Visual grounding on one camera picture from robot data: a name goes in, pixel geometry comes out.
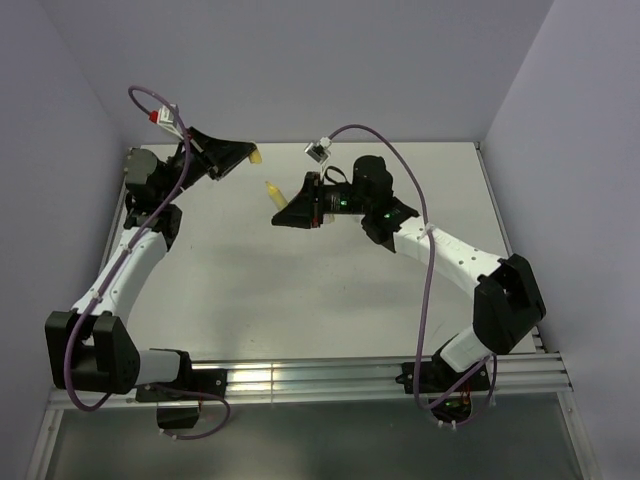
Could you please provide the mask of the yellow highlighter pen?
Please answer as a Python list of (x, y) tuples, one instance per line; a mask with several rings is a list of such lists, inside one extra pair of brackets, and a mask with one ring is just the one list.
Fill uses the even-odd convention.
[(274, 215), (274, 217), (278, 218), (277, 226), (287, 226), (291, 228), (311, 228), (311, 224), (306, 224), (301, 219), (294, 219), (289, 214), (282, 214), (282, 211), (288, 205), (288, 200), (282, 194), (280, 189), (273, 185), (271, 182), (266, 181), (265, 184), (267, 194), (277, 210), (277, 213)]

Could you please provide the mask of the yellow highlighter cap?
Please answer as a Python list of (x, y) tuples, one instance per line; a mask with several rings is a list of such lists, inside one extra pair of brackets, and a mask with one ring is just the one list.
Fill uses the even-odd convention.
[(257, 165), (257, 164), (261, 164), (262, 163), (262, 156), (261, 154), (255, 150), (253, 151), (250, 155), (249, 155), (249, 162), (251, 164)]

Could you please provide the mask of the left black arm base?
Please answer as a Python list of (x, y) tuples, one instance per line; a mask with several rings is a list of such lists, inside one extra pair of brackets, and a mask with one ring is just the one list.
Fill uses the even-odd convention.
[[(231, 406), (225, 398), (227, 377), (224, 368), (195, 369), (172, 383), (139, 386), (135, 401), (156, 405), (156, 424), (162, 435), (174, 441), (201, 440), (222, 430), (231, 419)], [(219, 403), (223, 414), (213, 427), (196, 432), (198, 421), (204, 419), (206, 402)]]

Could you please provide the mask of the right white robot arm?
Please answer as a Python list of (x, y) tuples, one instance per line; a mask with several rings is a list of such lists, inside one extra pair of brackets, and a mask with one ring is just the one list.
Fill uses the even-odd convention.
[(510, 353), (546, 315), (527, 259), (487, 253), (427, 222), (395, 196), (393, 177), (379, 156), (358, 158), (345, 182), (329, 184), (318, 172), (306, 173), (300, 191), (271, 223), (316, 229), (327, 215), (360, 217), (373, 243), (433, 267), (469, 295), (470, 325), (436, 353), (433, 378), (443, 389), (457, 388), (481, 359)]

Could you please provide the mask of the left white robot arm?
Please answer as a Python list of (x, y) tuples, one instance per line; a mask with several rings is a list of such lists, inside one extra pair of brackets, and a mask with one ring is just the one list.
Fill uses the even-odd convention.
[(125, 159), (126, 216), (118, 244), (89, 290), (66, 312), (54, 311), (45, 336), (56, 388), (125, 394), (158, 383), (172, 399), (195, 386), (188, 353), (138, 349), (128, 316), (156, 265), (179, 233), (182, 211), (174, 199), (203, 177), (221, 180), (242, 161), (257, 163), (253, 142), (222, 140), (189, 128), (175, 153), (159, 159), (144, 148)]

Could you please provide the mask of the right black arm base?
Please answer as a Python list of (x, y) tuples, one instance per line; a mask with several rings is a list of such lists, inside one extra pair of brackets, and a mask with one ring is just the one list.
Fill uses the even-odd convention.
[(425, 399), (424, 407), (444, 424), (463, 424), (470, 421), (491, 403), (497, 383), (497, 358), (487, 360), (458, 373), (443, 360), (433, 356), (420, 366), (419, 394), (439, 394), (436, 399)]

